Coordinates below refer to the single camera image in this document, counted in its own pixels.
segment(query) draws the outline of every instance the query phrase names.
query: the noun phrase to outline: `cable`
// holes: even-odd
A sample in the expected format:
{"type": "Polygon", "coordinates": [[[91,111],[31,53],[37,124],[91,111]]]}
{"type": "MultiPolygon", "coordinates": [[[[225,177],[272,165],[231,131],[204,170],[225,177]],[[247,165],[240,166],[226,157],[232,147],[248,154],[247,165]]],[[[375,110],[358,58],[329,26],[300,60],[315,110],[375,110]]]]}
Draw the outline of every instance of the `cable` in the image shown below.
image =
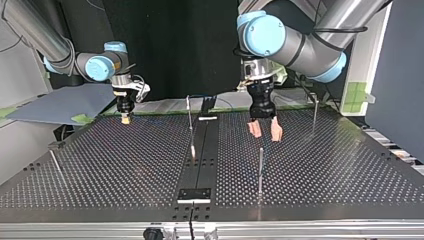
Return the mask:
{"type": "Polygon", "coordinates": [[[140,81],[143,82],[143,88],[141,89],[141,96],[142,96],[144,92],[144,87],[146,86],[146,82],[144,81],[144,78],[140,75],[134,75],[134,77],[137,77],[138,79],[140,79],[140,81]]]}
{"type": "Polygon", "coordinates": [[[315,11],[314,26],[316,26],[316,25],[317,25],[318,11],[319,11],[319,7],[321,6],[321,2],[322,2],[322,0],[319,0],[319,2],[318,2],[318,6],[317,6],[317,10],[315,11]]]}
{"type": "Polygon", "coordinates": [[[231,112],[234,110],[233,105],[232,105],[229,101],[224,100],[224,99],[222,99],[222,98],[217,98],[217,100],[219,100],[219,101],[221,101],[221,102],[224,102],[224,103],[228,104],[228,106],[230,106],[230,108],[231,108],[231,112]]]}
{"type": "MultiPolygon", "coordinates": [[[[322,0],[320,0],[318,2],[317,9],[315,10],[314,26],[317,25],[318,10],[319,10],[319,7],[321,6],[321,2],[322,2],[322,0]]],[[[365,32],[367,30],[368,30],[368,28],[364,26],[364,27],[351,28],[351,29],[343,29],[343,28],[314,28],[313,31],[314,32],[328,32],[328,33],[361,33],[361,32],[365,32]]]]}
{"type": "Polygon", "coordinates": [[[105,12],[105,9],[104,9],[104,8],[102,8],[102,7],[99,7],[99,6],[95,5],[95,4],[94,4],[94,3],[92,3],[90,0],[86,0],[86,1],[87,1],[87,3],[88,3],[88,4],[90,4],[92,7],[95,7],[95,8],[97,8],[97,9],[99,9],[99,10],[101,10],[101,11],[105,12]]]}
{"type": "Polygon", "coordinates": [[[66,133],[66,125],[63,125],[62,134],[60,134],[60,141],[65,140],[65,133],[66,133]]]}
{"type": "Polygon", "coordinates": [[[337,111],[339,111],[339,112],[340,112],[340,106],[339,106],[339,105],[336,103],[336,101],[335,101],[335,99],[336,99],[336,98],[333,96],[333,94],[331,94],[330,89],[328,88],[328,85],[327,85],[327,84],[324,84],[324,86],[325,86],[325,88],[326,88],[326,90],[327,90],[328,94],[330,94],[331,100],[333,100],[333,103],[334,103],[334,105],[336,106],[337,111]]]}
{"type": "Polygon", "coordinates": [[[5,0],[4,1],[4,4],[3,4],[3,9],[2,9],[2,12],[1,12],[1,19],[6,23],[6,25],[10,28],[10,30],[12,31],[12,33],[13,34],[15,34],[16,35],[16,37],[18,37],[18,38],[21,38],[21,42],[23,43],[23,44],[25,44],[25,46],[27,46],[27,47],[29,47],[29,48],[32,48],[32,49],[34,49],[34,46],[32,46],[24,37],[23,37],[23,35],[19,35],[17,32],[16,32],[16,30],[12,27],[12,25],[10,25],[10,23],[9,23],[9,21],[6,19],[6,17],[5,17],[5,12],[6,12],[6,4],[7,4],[7,1],[8,0],[5,0]]]}
{"type": "Polygon", "coordinates": [[[385,9],[387,6],[389,6],[390,3],[392,3],[393,0],[388,0],[387,2],[385,2],[383,5],[381,5],[380,9],[378,9],[377,12],[380,12],[381,10],[385,9]]]}
{"type": "Polygon", "coordinates": [[[19,40],[18,40],[17,42],[15,42],[14,44],[12,44],[11,46],[9,46],[9,47],[7,47],[7,48],[5,48],[5,49],[0,50],[0,53],[2,53],[2,52],[6,52],[6,51],[8,51],[8,50],[10,50],[10,49],[12,49],[12,48],[14,48],[14,47],[16,47],[16,45],[18,45],[18,44],[22,41],[22,38],[23,38],[23,36],[21,36],[21,37],[19,38],[19,40]]]}
{"type": "Polygon", "coordinates": [[[360,33],[367,31],[367,27],[358,27],[351,29],[343,29],[343,28],[315,28],[314,32],[329,32],[329,33],[360,33]]]}

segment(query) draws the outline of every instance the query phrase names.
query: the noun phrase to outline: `perforated metal table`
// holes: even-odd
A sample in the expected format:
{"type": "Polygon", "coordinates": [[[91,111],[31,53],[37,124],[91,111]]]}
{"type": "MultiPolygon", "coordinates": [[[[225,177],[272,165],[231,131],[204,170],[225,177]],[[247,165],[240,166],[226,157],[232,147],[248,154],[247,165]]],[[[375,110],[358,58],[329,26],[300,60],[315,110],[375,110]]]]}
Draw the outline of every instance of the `perforated metal table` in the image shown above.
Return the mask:
{"type": "Polygon", "coordinates": [[[281,111],[278,117],[284,128],[280,143],[270,141],[267,120],[261,121],[264,136],[253,138],[246,112],[197,121],[196,159],[190,158],[186,115],[138,116],[129,126],[119,117],[101,117],[56,151],[60,169],[46,154],[0,186],[0,231],[22,237],[24,229],[32,236],[39,226],[44,231],[38,233],[51,237],[67,227],[79,237],[119,238],[156,226],[184,239],[210,226],[227,229],[225,234],[234,226],[261,226],[277,231],[270,235],[275,237],[288,223],[316,221],[321,225],[315,227],[377,221],[380,230],[383,222],[397,233],[424,231],[422,175],[331,110],[319,111],[315,127],[310,109],[281,111]],[[210,204],[177,204],[180,189],[196,188],[211,189],[210,204]],[[116,235],[106,233],[114,230],[116,235]]]}

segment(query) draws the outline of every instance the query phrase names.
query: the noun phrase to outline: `metal post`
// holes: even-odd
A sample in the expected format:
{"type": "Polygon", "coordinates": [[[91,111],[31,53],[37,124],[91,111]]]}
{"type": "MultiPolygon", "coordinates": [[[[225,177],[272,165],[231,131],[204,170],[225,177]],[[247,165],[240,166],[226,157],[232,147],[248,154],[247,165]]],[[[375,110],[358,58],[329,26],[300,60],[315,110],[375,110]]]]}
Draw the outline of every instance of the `metal post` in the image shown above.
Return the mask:
{"type": "Polygon", "coordinates": [[[70,54],[66,40],[38,12],[30,0],[5,0],[4,17],[51,62],[65,60],[70,54]]]}
{"type": "Polygon", "coordinates": [[[259,149],[259,201],[262,200],[262,175],[264,168],[264,149],[259,149]]]}

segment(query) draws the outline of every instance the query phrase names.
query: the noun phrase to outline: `metal rod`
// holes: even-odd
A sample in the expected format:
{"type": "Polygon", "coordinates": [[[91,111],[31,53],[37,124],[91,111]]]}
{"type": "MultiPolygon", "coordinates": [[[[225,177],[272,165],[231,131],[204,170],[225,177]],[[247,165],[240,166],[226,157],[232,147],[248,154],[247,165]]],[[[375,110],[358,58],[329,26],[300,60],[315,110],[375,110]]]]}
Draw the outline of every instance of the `metal rod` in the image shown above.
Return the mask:
{"type": "Polygon", "coordinates": [[[51,62],[65,60],[70,54],[66,40],[38,12],[30,0],[5,0],[4,17],[51,62]]]}
{"type": "Polygon", "coordinates": [[[259,197],[262,197],[262,178],[264,165],[264,149],[259,149],[259,197]]]}
{"type": "Polygon", "coordinates": [[[314,110],[314,123],[312,125],[312,132],[315,132],[315,125],[317,122],[317,115],[318,115],[318,105],[319,105],[319,100],[316,99],[315,100],[315,110],[314,110]]]}
{"type": "Polygon", "coordinates": [[[194,147],[194,133],[193,133],[193,121],[191,117],[191,104],[190,104],[190,96],[187,96],[186,98],[186,104],[187,104],[187,111],[188,111],[188,122],[189,122],[189,129],[190,129],[190,150],[191,150],[191,156],[193,159],[196,158],[196,148],[194,147]]]}
{"type": "Polygon", "coordinates": [[[59,162],[56,159],[56,155],[54,154],[54,151],[52,149],[49,150],[50,155],[52,156],[54,165],[56,166],[57,171],[59,172],[60,176],[62,177],[63,183],[65,184],[65,186],[67,186],[66,181],[65,181],[65,176],[63,175],[62,172],[62,168],[59,165],[59,162]]]}

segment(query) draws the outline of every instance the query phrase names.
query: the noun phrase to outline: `end effector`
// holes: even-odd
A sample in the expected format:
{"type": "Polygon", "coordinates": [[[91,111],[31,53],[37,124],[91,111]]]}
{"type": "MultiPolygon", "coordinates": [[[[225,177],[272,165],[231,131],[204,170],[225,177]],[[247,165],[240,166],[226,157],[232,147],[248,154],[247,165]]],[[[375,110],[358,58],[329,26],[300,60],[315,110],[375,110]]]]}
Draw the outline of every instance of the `end effector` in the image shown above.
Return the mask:
{"type": "MultiPolygon", "coordinates": [[[[105,81],[110,79],[113,93],[117,99],[117,110],[121,113],[122,123],[131,122],[135,103],[141,102],[150,91],[149,85],[140,75],[132,75],[126,45],[122,42],[108,42],[104,45],[104,53],[75,54],[73,74],[79,74],[87,80],[105,81]]],[[[65,70],[57,63],[51,63],[44,58],[47,69],[55,73],[65,70]]]]}

